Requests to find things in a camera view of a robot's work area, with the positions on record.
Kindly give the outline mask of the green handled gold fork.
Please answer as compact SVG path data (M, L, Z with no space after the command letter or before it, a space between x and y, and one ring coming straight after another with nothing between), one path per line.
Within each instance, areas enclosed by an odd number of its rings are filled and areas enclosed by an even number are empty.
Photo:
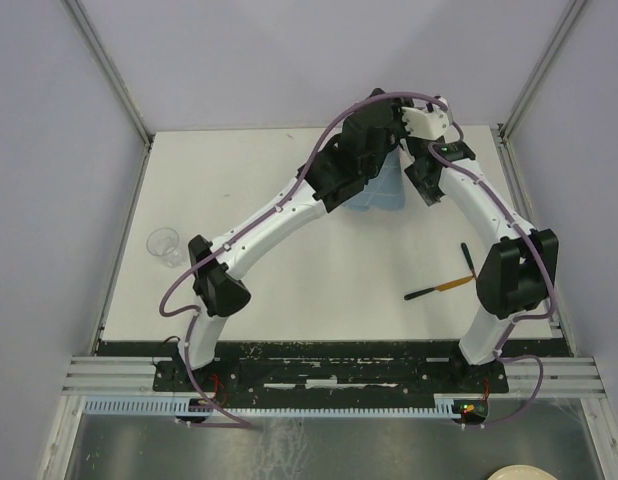
M477 278L477 272L476 272L476 269L475 269L475 265L474 265L473 258L471 256L469 247L468 247L468 245L465 242L462 242L460 244L460 247L461 247L464 259L465 259L465 261L467 263L467 266L468 266L468 268L469 268L469 270L470 270L470 272L472 274L472 277L474 279L476 279Z

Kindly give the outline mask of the clear plastic cup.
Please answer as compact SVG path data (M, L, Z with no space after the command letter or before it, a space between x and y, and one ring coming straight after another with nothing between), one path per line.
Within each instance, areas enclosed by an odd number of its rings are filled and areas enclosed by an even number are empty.
M170 268L185 263L180 236L173 228L162 227L154 230L146 240L146 249L154 259Z

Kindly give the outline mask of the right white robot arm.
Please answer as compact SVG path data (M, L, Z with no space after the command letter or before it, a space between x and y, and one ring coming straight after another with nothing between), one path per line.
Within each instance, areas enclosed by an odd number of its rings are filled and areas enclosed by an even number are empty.
M465 142L409 138L405 149L411 157L405 174L425 203L452 200L487 250L476 276L478 311L458 342L462 357L447 368L452 386L470 391L484 379L482 365L497 358L518 323L555 313L559 241L507 204Z

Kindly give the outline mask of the cream plate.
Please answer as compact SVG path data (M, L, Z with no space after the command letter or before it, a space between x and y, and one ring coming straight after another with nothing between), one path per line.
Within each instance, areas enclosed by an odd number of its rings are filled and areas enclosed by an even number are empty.
M488 480L557 480L557 478L538 467L516 464L496 470Z

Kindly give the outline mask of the green handled gold knife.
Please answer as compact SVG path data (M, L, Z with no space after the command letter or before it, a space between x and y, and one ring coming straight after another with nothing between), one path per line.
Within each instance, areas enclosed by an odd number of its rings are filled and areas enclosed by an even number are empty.
M421 290L418 290L418 291L410 292L408 294L405 294L403 296L403 299L405 301L410 301L410 300L416 299L418 297L421 297L421 296L424 296L424 295L427 295L427 294L430 294L430 293L433 293L433 292L444 292L444 291L447 291L447 290L454 289L454 288L457 288L459 286L465 285L467 283L470 283L473 280L474 280L473 276L463 277L463 278L456 279L456 280L453 280L453 281L449 281L449 282L446 282L446 283L443 283L443 284L440 284L440 285L437 285L437 286L428 287L428 288L421 289Z

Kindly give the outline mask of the right aluminium frame post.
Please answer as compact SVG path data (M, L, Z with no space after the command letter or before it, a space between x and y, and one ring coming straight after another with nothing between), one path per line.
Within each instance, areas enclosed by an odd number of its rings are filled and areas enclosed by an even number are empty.
M570 0L562 11L539 59L516 98L507 120L500 127L503 139L511 138L520 127L534 98L543 86L552 67L574 33L578 23L590 5L588 0Z

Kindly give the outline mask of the aluminium frame post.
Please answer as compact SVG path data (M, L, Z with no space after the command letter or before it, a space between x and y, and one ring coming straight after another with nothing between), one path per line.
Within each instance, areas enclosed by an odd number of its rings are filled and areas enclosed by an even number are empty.
M144 144L150 145L154 134L145 124L138 107L132 99L126 82L123 80L112 57L107 52L83 2L79 0L61 0L60 3L76 26L81 38L94 58L100 73L123 109L126 117L133 125L137 135Z
M539 59L516 98L507 120L500 127L503 139L511 138L520 127L534 98L543 86L552 67L574 33L578 23L590 5L588 0L570 0L562 11Z

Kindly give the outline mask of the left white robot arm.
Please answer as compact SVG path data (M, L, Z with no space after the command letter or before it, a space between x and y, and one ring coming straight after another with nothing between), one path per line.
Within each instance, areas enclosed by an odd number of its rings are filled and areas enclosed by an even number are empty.
M228 318L251 301L243 282L248 270L295 231L361 193L380 174L386 157L406 136L402 109L412 104L397 94L373 90L339 119L339 133L320 137L307 162L275 199L225 235L212 241L196 236L189 242L197 302L175 370L187 389L208 383L209 364Z

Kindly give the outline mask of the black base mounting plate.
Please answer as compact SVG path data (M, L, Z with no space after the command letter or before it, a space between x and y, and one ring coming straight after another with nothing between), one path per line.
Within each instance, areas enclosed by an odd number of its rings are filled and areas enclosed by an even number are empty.
M470 366L454 341L220 343L212 362L187 373L162 353L156 392L191 392L199 384L230 407L419 406L436 394L509 390L497 362Z

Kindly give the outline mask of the blue checked cloth placemat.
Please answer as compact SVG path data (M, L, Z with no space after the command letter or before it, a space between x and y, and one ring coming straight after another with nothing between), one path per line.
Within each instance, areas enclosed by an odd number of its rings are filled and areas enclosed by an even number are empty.
M400 148L396 147L385 158L377 177L371 179L364 189L347 200L344 205L350 210L368 212L372 209L400 211L406 203Z

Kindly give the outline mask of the left aluminium frame post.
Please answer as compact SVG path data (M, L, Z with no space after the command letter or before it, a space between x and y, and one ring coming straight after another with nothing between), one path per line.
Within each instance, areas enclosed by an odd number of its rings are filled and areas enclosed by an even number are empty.
M133 125L137 135L144 144L150 145L154 134L145 124L138 107L132 99L126 82L123 80L112 57L107 52L83 2L79 0L61 0L60 3L76 26L81 38L94 58L100 73L123 109L126 117Z

